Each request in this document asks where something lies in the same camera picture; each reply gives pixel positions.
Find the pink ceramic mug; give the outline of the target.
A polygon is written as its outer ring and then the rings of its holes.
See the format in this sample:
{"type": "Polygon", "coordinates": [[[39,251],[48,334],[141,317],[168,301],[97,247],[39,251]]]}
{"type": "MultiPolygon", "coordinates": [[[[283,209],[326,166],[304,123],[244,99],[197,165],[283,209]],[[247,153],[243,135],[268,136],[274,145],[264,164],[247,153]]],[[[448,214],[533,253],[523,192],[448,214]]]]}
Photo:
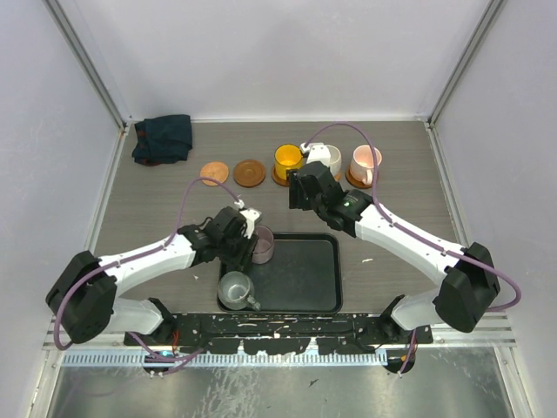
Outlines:
{"type": "Polygon", "coordinates": [[[372,185],[374,172],[382,162],[382,154],[375,148],[372,152],[369,145],[361,145],[354,149],[349,173],[363,185],[372,185]]]}

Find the grey stoneware mug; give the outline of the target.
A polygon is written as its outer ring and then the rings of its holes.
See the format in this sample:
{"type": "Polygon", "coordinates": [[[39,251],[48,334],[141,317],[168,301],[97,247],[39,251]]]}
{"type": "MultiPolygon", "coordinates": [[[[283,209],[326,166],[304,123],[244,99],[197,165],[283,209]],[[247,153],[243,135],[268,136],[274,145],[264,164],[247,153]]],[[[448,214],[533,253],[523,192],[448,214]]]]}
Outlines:
{"type": "Polygon", "coordinates": [[[218,283],[218,300],[232,311],[251,309],[259,311],[260,303],[255,299],[252,280],[244,273],[226,273],[218,283]]]}

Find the yellow mug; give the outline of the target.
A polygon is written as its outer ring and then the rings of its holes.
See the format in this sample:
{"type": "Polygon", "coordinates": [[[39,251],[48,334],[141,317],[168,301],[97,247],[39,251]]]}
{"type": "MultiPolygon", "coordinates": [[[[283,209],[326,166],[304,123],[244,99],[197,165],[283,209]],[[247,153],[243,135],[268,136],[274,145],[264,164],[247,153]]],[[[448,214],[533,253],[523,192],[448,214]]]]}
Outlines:
{"type": "Polygon", "coordinates": [[[287,172],[303,165],[303,155],[296,145],[281,145],[274,153],[274,171],[281,180],[287,180],[287,172]]]}

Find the purple mug black handle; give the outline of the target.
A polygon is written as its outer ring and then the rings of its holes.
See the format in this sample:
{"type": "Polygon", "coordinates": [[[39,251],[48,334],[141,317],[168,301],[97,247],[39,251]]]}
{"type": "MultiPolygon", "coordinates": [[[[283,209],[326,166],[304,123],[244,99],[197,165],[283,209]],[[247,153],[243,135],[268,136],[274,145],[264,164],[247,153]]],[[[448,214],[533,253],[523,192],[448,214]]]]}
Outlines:
{"type": "Polygon", "coordinates": [[[271,260],[274,254],[274,234],[266,226],[257,226],[255,229],[258,240],[252,254],[252,262],[263,265],[271,260]]]}

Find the light orange coaster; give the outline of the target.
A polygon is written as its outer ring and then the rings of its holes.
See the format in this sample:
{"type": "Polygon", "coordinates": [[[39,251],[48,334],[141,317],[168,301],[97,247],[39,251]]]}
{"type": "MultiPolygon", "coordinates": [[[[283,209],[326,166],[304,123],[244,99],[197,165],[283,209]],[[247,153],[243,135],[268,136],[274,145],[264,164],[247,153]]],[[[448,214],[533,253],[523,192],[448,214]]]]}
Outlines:
{"type": "Polygon", "coordinates": [[[208,186],[217,186],[218,183],[225,183],[229,177],[229,167],[221,161],[211,161],[205,164],[201,171],[200,176],[204,179],[202,182],[208,186]]]}

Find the dark wooden coaster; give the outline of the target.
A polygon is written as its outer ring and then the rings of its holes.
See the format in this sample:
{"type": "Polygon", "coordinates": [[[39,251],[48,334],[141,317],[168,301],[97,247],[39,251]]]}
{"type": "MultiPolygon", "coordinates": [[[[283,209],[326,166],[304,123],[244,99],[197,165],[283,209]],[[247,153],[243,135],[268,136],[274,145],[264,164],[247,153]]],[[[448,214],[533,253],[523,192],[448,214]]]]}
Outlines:
{"type": "Polygon", "coordinates": [[[232,175],[238,185],[244,188],[253,188],[265,180],[266,170],[260,161],[245,159],[235,165],[232,175]]]}
{"type": "Polygon", "coordinates": [[[358,189],[370,189],[373,186],[373,170],[366,169],[363,172],[354,172],[351,168],[346,170],[346,180],[358,189]]]}
{"type": "Polygon", "coordinates": [[[281,178],[279,173],[275,167],[272,168],[272,180],[282,187],[289,187],[291,185],[291,181],[296,181],[296,175],[298,174],[298,169],[286,169],[283,174],[284,177],[281,178]]]}

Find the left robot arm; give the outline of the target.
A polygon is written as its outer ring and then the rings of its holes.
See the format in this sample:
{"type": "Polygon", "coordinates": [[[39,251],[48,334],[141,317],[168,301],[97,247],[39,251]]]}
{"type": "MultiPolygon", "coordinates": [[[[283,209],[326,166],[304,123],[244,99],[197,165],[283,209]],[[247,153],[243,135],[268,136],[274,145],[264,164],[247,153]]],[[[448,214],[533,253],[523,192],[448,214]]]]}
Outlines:
{"type": "Polygon", "coordinates": [[[155,345],[171,340],[176,317],[156,298],[124,293],[166,273],[220,260],[236,271],[252,263],[260,211],[227,206],[200,225],[180,227],[153,244],[111,256],[76,254],[45,297],[58,329],[74,344],[104,332],[143,335],[155,345]]]}

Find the white speckled mug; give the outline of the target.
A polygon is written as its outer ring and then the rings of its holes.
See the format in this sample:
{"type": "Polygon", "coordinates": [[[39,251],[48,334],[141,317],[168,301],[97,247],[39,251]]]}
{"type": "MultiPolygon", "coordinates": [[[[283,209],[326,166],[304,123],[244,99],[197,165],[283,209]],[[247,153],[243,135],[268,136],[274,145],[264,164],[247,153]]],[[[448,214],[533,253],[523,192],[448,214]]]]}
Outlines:
{"type": "Polygon", "coordinates": [[[340,179],[340,172],[342,166],[342,156],[340,150],[333,145],[326,145],[330,153],[329,170],[336,180],[340,179]]]}

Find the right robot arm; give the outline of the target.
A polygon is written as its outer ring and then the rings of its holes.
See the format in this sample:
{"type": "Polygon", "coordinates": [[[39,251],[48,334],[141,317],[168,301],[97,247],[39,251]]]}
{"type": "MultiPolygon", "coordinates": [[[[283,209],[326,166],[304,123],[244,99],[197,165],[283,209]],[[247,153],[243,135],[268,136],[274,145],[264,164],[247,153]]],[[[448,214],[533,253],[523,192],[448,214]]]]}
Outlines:
{"type": "Polygon", "coordinates": [[[289,207],[312,210],[331,229],[371,242],[422,272],[432,291],[396,297],[380,315],[385,338],[400,343],[418,327],[445,323],[472,332],[500,292],[491,253],[427,233],[388,211],[372,195],[345,190],[316,161],[290,170],[289,207]]]}

